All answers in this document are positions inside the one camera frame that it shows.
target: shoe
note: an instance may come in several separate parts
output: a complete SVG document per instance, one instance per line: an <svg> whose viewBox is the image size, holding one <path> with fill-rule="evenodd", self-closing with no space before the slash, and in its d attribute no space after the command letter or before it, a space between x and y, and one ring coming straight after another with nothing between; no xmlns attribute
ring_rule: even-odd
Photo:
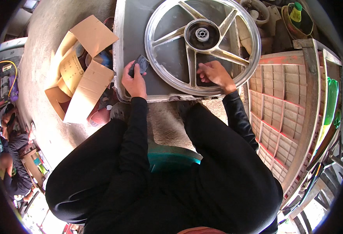
<svg viewBox="0 0 343 234"><path fill-rule="evenodd" d="M110 110L110 120L120 119L127 123L128 119L130 118L130 111L130 104L117 102L113 105L112 109Z"/></svg>
<svg viewBox="0 0 343 234"><path fill-rule="evenodd" d="M178 101L177 107L178 107L178 113L180 118L182 119L183 123L186 121L187 118L187 112L196 105L197 103L201 103L202 101Z"/></svg>

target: yellow cable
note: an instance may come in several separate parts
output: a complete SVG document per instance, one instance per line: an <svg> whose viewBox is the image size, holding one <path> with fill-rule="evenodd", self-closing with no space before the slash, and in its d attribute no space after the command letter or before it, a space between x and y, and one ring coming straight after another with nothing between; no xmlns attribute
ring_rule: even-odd
<svg viewBox="0 0 343 234"><path fill-rule="evenodd" d="M9 90L9 94L8 94L8 97L9 97L10 96L10 92L13 89L13 86L14 86L14 83L15 83L15 79L17 79L17 67L15 66L14 62L9 61L9 60L3 60L3 61L0 61L0 63L11 63L11 64L13 64L13 66L15 68L15 77L14 77L14 81L13 81L12 87Z"/></svg>

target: cardboard box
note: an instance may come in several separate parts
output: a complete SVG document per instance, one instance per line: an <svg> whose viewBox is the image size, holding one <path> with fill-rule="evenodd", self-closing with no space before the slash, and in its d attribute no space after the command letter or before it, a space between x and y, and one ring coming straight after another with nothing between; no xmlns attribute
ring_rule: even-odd
<svg viewBox="0 0 343 234"><path fill-rule="evenodd" d="M51 59L51 67L47 76L48 85L45 89L48 100L63 122L84 123L112 81L114 72L98 62L92 61L79 82L69 84L76 87L74 93L69 93L69 88L64 83L66 79L61 77L60 63L72 56L73 45L77 41L82 44L91 57L95 57L117 40L118 37L93 15L66 33L56 54Z"/></svg>

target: gray metal plate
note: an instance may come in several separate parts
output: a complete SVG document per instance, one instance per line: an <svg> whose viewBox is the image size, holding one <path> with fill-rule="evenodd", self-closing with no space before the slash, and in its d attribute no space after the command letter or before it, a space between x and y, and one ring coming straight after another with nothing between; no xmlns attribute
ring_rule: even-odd
<svg viewBox="0 0 343 234"><path fill-rule="evenodd" d="M113 45L113 68L116 72L115 88L117 90L119 98L122 101L128 101L130 99L121 84L123 67L132 60L135 60L139 56L139 54L142 54L144 56L146 55L144 47L144 34L146 25L152 13L162 2L164 1L127 0L126 2L117 2L114 33L120 38L120 40ZM196 10L204 14L204 16L218 25L221 24L226 15L230 12L230 9L227 6L210 0L190 0L186 3L194 7ZM160 38L170 33L171 31L188 24L192 20L193 18L186 11L184 11L179 6L175 6L171 10L169 10L159 22L156 28L155 38ZM226 34L220 47L232 53L239 54L239 47L235 30L236 26L233 23L229 30L230 33L228 32ZM162 64L167 68L167 70L175 77L178 77L184 82L188 82L189 77L186 45L183 38L161 45L157 52L157 59L158 61L161 61ZM205 63L212 60L219 60L232 76L236 76L240 73L240 66L237 64L233 64L223 59L217 59L210 55L197 54L198 63ZM145 81L147 85L149 102L178 99L193 100L211 98L197 98L174 89L173 87L165 83L156 74L151 66L149 66L149 68L147 69ZM198 79L197 85L207 86L214 84L202 83Z"/></svg>

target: wheel spoke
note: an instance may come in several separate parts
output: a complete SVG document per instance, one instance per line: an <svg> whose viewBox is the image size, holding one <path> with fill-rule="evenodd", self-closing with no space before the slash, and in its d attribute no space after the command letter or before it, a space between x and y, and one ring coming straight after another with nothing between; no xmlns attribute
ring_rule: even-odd
<svg viewBox="0 0 343 234"><path fill-rule="evenodd" d="M186 26L183 26L175 31L172 31L171 33L169 33L168 35L163 36L162 38L154 41L152 43L152 46L159 46L161 44L165 44L168 42L171 42L175 39L181 38L183 37L184 34L184 29L186 28Z"/></svg>
<svg viewBox="0 0 343 234"><path fill-rule="evenodd" d="M180 1L179 6L182 7L188 14L190 14L195 20L197 19L206 19L205 16L200 14L198 11L196 11L194 8L192 8L190 5L185 3L184 1Z"/></svg>
<svg viewBox="0 0 343 234"><path fill-rule="evenodd" d="M226 34L226 32L229 30L232 22L234 21L236 15L238 14L238 11L233 9L230 14L226 17L226 19L221 23L219 26L219 31L221 33L221 37L223 38Z"/></svg>
<svg viewBox="0 0 343 234"><path fill-rule="evenodd" d="M230 62L233 62L233 63L237 63L237 64L240 64L240 65L243 65L243 66L248 66L249 65L249 61L248 60L245 60L233 53L230 53L228 51L225 51L223 49L215 49L213 51L211 51L209 53L210 55L214 56L214 57L217 57L217 58L220 58L220 59L224 59L224 60L227 60L227 61L230 61Z"/></svg>
<svg viewBox="0 0 343 234"><path fill-rule="evenodd" d="M196 86L196 52L186 43L189 85Z"/></svg>

